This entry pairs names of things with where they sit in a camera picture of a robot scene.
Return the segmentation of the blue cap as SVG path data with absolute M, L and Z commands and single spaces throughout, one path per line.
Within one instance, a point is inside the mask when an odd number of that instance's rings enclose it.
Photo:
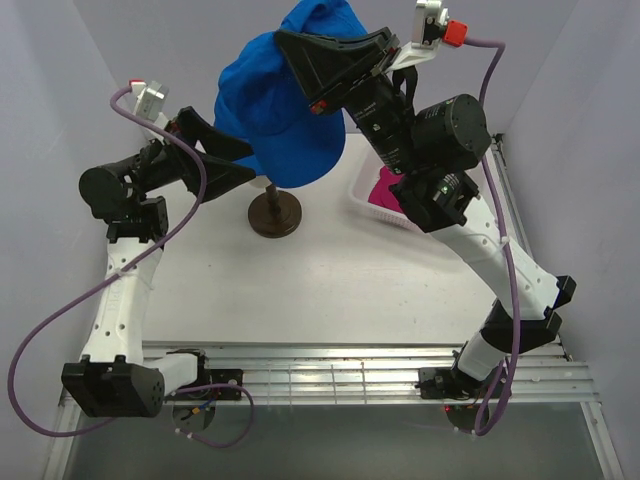
M 281 188 L 306 186 L 326 175 L 346 143 L 341 112 L 313 114 L 273 31 L 249 41 L 218 79 L 214 127 L 250 144 L 239 163 Z
M 250 168 L 257 176 L 263 175 L 264 171 L 253 153 L 249 153 L 249 143 L 239 121 L 230 113 L 220 111 L 215 114 L 214 126 L 219 131 L 236 140 L 233 153 L 236 156 L 234 163 L 239 166 Z

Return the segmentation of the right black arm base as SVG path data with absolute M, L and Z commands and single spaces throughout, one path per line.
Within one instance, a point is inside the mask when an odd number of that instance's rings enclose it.
M 476 380 L 458 368 L 423 367 L 418 370 L 415 387 L 424 400 L 474 400 L 486 395 L 496 374 L 500 374 L 500 377 L 490 397 L 498 398 L 506 383 L 506 372 L 499 367 L 494 368 L 485 380 Z

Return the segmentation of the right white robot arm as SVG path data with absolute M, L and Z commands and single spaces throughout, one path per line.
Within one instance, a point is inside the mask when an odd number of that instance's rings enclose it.
M 509 238 L 499 205 L 486 201 L 470 177 L 491 144 L 481 101 L 460 94 L 413 108 L 417 66 L 433 59 L 440 44 L 463 41 L 463 29 L 454 24 L 407 44 L 385 28 L 351 39 L 283 29 L 275 34 L 311 111 L 345 110 L 398 176 L 390 191 L 404 215 L 495 294 L 484 324 L 453 365 L 420 378 L 424 397 L 456 400 L 481 392 L 502 360 L 553 341 L 562 323 L 558 309 L 576 288 L 572 278 L 547 273 Z

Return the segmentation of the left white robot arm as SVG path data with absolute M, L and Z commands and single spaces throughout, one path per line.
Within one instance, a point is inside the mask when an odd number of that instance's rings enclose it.
M 193 350 L 144 361 L 143 323 L 169 230 L 165 199 L 149 194 L 181 181 L 202 202 L 214 200 L 255 178 L 253 169 L 239 163 L 253 151 L 193 107 L 182 108 L 164 130 L 202 151 L 193 159 L 179 146 L 154 139 L 124 160 L 86 170 L 79 180 L 82 199 L 107 226 L 109 284 L 80 358 L 64 365 L 61 380 L 89 417 L 154 417 L 166 395 L 180 389 L 197 400 L 212 387 Z

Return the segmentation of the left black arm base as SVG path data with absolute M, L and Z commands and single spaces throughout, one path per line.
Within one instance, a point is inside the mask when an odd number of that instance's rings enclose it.
M 242 393 L 232 388 L 232 385 L 242 386 L 244 371 L 242 369 L 206 369 L 204 380 L 206 384 L 223 384 L 224 388 L 206 389 L 201 397 L 213 401 L 237 401 Z

